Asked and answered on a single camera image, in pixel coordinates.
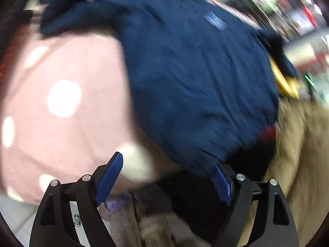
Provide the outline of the navy blue padded jacket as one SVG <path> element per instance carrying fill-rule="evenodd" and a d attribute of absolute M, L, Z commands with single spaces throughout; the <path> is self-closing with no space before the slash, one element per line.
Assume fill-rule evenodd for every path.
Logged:
<path fill-rule="evenodd" d="M 277 119 L 270 63 L 298 73 L 276 32 L 206 0 L 46 0 L 40 31 L 110 27 L 122 44 L 135 117 L 173 162 L 197 174 L 252 145 Z"/>

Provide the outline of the khaki jacket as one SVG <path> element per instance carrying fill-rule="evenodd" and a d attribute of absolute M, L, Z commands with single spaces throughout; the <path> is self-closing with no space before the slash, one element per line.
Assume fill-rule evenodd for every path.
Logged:
<path fill-rule="evenodd" d="M 300 246 L 328 246 L 328 109 L 283 99 L 276 132 L 275 146 L 257 150 L 241 171 L 253 181 L 279 182 Z"/>

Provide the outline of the pink polka dot bedsheet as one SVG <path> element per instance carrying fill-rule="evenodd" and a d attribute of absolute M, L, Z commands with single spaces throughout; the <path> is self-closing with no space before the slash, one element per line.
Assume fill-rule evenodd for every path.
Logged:
<path fill-rule="evenodd" d="M 44 6 L 1 63 L 1 189 L 39 204 L 49 183 L 74 182 L 121 152 L 115 193 L 178 170 L 135 122 L 120 42 L 109 30 L 39 33 Z"/>

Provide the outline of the gold velvet cushion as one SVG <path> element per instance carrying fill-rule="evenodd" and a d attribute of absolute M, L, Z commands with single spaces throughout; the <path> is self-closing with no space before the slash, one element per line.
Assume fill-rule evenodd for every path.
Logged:
<path fill-rule="evenodd" d="M 269 57 L 270 65 L 276 82 L 278 92 L 282 97 L 299 99 L 299 82 L 296 78 L 283 76 L 279 67 L 276 65 L 272 57 Z"/>

